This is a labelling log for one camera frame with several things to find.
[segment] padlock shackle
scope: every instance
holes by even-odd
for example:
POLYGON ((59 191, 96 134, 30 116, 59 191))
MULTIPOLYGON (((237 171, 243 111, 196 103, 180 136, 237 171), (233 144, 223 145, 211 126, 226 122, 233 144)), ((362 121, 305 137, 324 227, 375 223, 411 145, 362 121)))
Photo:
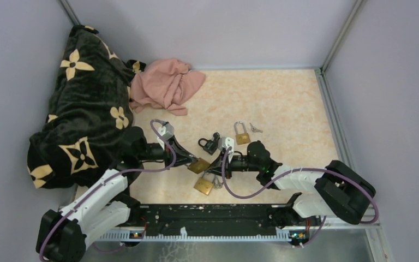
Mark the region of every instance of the padlock shackle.
POLYGON ((240 135, 238 133, 238 130, 237 130, 237 125, 238 124, 241 124, 242 125, 242 127, 243 127, 243 133, 247 133, 247 128, 245 127, 245 124, 242 121, 237 121, 237 122, 234 123, 235 134, 236 135, 240 135))

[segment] beige floor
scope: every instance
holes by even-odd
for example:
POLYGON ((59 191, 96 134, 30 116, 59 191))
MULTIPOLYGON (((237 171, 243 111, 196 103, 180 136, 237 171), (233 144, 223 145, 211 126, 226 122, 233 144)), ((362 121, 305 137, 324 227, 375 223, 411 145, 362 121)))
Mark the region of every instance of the beige floor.
MULTIPOLYGON (((156 142, 149 126, 153 118, 169 121, 179 143, 193 154, 212 162, 213 156, 197 145, 199 138, 214 132, 235 138, 234 122, 251 122, 264 132, 251 133, 260 140, 271 158, 289 166, 324 167, 337 159, 319 87, 313 70, 237 70, 205 71, 206 81, 185 106, 188 116, 174 116, 165 110, 147 108, 135 114, 135 125, 142 127, 148 142, 156 142)), ((235 149, 246 153, 247 145, 235 149)), ((163 164, 147 163, 147 168, 163 164)), ((247 195, 261 185, 256 173, 235 172, 229 180, 237 194, 247 195)), ((148 204, 235 204, 284 203, 293 190, 265 190, 260 195, 240 200, 224 188, 206 196, 193 188, 199 175, 182 166, 159 174, 142 173, 131 187, 131 196, 148 204)), ((78 195, 85 189, 79 189, 78 195)))

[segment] brass padlock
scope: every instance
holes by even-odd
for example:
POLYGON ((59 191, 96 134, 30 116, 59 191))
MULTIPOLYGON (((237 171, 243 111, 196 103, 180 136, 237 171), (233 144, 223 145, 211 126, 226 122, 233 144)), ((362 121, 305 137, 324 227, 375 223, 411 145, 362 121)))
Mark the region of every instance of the brass padlock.
POLYGON ((204 179, 203 177, 205 176, 205 172, 203 173, 203 175, 201 176, 201 178, 199 178, 195 185, 194 188, 198 191, 200 191, 201 193, 204 193, 205 195, 209 195, 211 192, 211 189, 213 189, 214 187, 214 180, 216 179, 216 175, 214 175, 214 179, 213 182, 210 182, 206 179, 204 179))
POLYGON ((247 133, 247 128, 243 122, 237 121, 234 123, 235 129, 235 140, 237 141, 237 145, 248 144, 251 142, 250 135, 247 133), (237 130, 237 124, 241 124, 243 127, 243 134, 239 134, 237 130))
POLYGON ((199 174, 199 173, 205 171, 206 169, 208 169, 210 167, 210 165, 211 165, 210 162, 204 160, 203 158, 198 158, 197 162, 191 163, 187 167, 187 169, 196 173, 196 174, 199 174))

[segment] white bracket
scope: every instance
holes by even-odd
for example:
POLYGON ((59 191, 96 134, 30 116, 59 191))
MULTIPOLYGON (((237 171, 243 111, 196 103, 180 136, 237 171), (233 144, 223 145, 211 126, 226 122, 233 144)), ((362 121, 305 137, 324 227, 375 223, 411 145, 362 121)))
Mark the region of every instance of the white bracket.
POLYGON ((235 141, 233 138, 222 137, 220 140, 219 150, 228 149, 232 147, 232 150, 229 153, 229 163, 232 161, 232 157, 234 157, 234 150, 235 150, 235 141))

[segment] white arm segment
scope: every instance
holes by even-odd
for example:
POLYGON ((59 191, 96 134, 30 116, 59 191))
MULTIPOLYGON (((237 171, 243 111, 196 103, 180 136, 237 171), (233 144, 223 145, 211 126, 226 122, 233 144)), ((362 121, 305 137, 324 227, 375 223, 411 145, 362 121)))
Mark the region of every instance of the white arm segment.
POLYGON ((293 210, 302 218, 310 216, 334 216, 335 214, 318 194, 301 194, 293 204, 293 210))
MULTIPOLYGON (((292 167, 287 165, 279 166, 272 178, 291 169, 292 167)), ((279 189, 309 191, 301 194, 293 205, 293 209, 302 218, 310 216, 332 216, 334 215, 333 211, 314 188, 315 181, 318 178, 321 178, 323 174, 323 172, 299 171, 280 178, 275 181, 274 184, 276 184, 279 189)))
MULTIPOLYGON (((108 169, 104 175, 86 191, 77 200, 70 205, 61 209, 61 214, 64 216, 69 210, 73 210, 79 200, 84 199, 90 192, 92 192, 99 184, 104 184, 104 181, 110 176, 118 173, 118 170, 108 169)), ((101 209, 117 194, 128 187, 128 179, 124 176, 117 176, 112 180, 101 186, 94 194, 92 194, 80 207, 71 214, 68 219, 77 219, 81 227, 81 231, 85 232, 91 221, 94 220, 101 209)))
POLYGON ((111 205, 102 209, 88 225, 86 231, 86 249, 104 233, 126 222, 131 209, 126 204, 114 201, 111 205))
MULTIPOLYGON (((282 173, 291 170, 292 167, 287 165, 281 165, 274 172, 272 178, 275 178, 282 173)), ((275 181, 274 184, 280 189, 297 189, 297 190, 306 190, 317 193, 314 185, 315 181, 322 177, 323 172, 310 172, 310 171, 300 171, 293 174, 288 174, 279 180, 275 181)))

